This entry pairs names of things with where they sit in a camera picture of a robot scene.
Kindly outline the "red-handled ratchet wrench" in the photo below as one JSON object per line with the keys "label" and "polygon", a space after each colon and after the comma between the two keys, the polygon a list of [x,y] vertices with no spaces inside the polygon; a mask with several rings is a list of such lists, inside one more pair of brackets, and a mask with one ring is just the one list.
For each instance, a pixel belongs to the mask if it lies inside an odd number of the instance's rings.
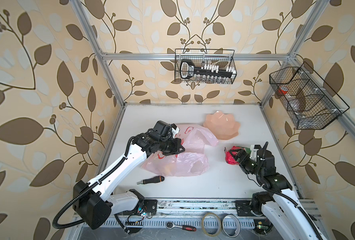
{"label": "red-handled ratchet wrench", "polygon": [[189,226],[189,225],[176,225],[173,222],[166,222],[166,228],[167,229],[173,229],[173,228],[179,228],[182,229],[184,231],[189,231],[189,232],[196,232],[196,228],[193,226]]}

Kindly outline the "pink plastic fruit-print bag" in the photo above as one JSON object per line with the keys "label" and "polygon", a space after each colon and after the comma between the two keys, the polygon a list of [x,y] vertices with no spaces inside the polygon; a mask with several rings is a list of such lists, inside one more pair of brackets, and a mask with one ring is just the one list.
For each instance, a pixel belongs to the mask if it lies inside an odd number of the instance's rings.
{"label": "pink plastic fruit-print bag", "polygon": [[181,139],[185,148],[183,153],[165,156],[158,151],[152,154],[141,166],[143,170],[163,177],[200,176],[209,169],[208,158],[204,147],[215,147],[218,139],[207,128],[200,125],[178,125],[177,138]]}

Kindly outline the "red-capped plastic bottle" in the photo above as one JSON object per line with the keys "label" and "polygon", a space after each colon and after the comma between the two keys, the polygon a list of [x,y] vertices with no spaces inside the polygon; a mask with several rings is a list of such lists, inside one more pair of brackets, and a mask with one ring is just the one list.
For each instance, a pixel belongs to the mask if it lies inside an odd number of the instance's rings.
{"label": "red-capped plastic bottle", "polygon": [[280,86],[278,93],[291,118],[308,118],[308,113],[306,112],[306,97],[301,89],[297,90],[295,93],[291,93],[288,87]]}

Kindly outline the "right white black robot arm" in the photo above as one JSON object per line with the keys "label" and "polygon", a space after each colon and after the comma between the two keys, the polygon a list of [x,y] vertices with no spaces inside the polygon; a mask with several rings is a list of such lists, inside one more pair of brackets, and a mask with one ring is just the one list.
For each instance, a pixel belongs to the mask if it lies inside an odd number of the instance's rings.
{"label": "right white black robot arm", "polygon": [[276,171],[274,155],[267,147],[265,143],[224,150],[225,161],[239,166],[248,177],[254,175],[254,183],[263,189],[254,193],[242,210],[266,217],[284,240],[325,240],[326,236],[306,212],[290,182]]}

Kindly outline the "black orange screwdriver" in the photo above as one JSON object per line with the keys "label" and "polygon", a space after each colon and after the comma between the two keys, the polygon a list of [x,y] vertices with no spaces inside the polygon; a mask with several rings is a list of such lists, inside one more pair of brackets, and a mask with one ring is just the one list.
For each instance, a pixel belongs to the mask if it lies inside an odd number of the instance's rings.
{"label": "black orange screwdriver", "polygon": [[164,180],[165,177],[163,176],[155,176],[150,179],[141,180],[140,182],[137,182],[137,185],[157,184],[163,182]]}

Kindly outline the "orange fruit plate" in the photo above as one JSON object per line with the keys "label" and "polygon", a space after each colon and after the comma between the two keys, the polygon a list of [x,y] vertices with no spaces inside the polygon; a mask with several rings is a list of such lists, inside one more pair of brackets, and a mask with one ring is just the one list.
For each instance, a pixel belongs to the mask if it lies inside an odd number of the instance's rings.
{"label": "orange fruit plate", "polygon": [[218,140],[230,140],[238,136],[240,123],[235,120],[233,114],[216,111],[206,116],[203,126],[209,129]]}

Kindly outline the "pink dragon fruit toy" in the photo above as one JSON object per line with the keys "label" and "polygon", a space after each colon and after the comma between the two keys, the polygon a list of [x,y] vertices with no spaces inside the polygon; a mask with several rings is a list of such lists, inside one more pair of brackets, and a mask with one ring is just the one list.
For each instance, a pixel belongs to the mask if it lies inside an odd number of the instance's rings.
{"label": "pink dragon fruit toy", "polygon": [[249,159],[251,150],[240,146],[233,146],[229,150],[224,149],[225,161],[229,165],[239,165],[242,161]]}

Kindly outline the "clear tape roll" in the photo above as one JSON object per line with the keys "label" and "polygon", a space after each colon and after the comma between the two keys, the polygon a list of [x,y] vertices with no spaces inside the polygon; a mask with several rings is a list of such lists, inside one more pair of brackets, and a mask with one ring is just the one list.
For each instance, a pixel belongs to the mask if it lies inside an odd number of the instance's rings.
{"label": "clear tape roll", "polygon": [[217,237],[221,233],[221,220],[218,215],[207,212],[201,218],[200,227],[202,232],[208,237]]}

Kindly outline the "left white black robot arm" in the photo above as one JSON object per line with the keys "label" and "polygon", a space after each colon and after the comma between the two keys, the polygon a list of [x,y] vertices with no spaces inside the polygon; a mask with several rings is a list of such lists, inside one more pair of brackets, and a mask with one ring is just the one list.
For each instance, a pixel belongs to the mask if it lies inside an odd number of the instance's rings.
{"label": "left white black robot arm", "polygon": [[119,183],[139,164],[156,152],[175,156],[185,151],[177,137],[175,124],[158,121],[145,133],[130,137],[124,153],[87,183],[79,181],[73,189],[74,197],[54,217],[55,229],[66,229],[86,223],[92,230],[99,228],[110,215],[136,210],[143,198],[135,190],[113,195]]}

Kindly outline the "black socket set holder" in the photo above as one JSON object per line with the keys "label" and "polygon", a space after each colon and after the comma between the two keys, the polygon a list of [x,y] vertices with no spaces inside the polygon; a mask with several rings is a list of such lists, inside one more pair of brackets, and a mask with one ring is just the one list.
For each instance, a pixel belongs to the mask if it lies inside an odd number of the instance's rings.
{"label": "black socket set holder", "polygon": [[180,62],[177,72],[182,79],[186,80],[192,77],[198,78],[199,76],[233,79],[237,75],[233,67],[227,67],[225,70],[222,70],[218,65],[204,64],[203,67],[201,65],[196,66],[193,61],[188,59],[183,59]]}

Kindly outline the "grey tape roll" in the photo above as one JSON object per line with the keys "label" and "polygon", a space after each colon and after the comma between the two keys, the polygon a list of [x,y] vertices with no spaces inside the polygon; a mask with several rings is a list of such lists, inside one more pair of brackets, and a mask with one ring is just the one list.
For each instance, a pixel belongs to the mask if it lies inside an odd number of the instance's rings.
{"label": "grey tape roll", "polygon": [[241,224],[234,215],[226,215],[221,221],[224,234],[230,238],[236,238],[241,231]]}

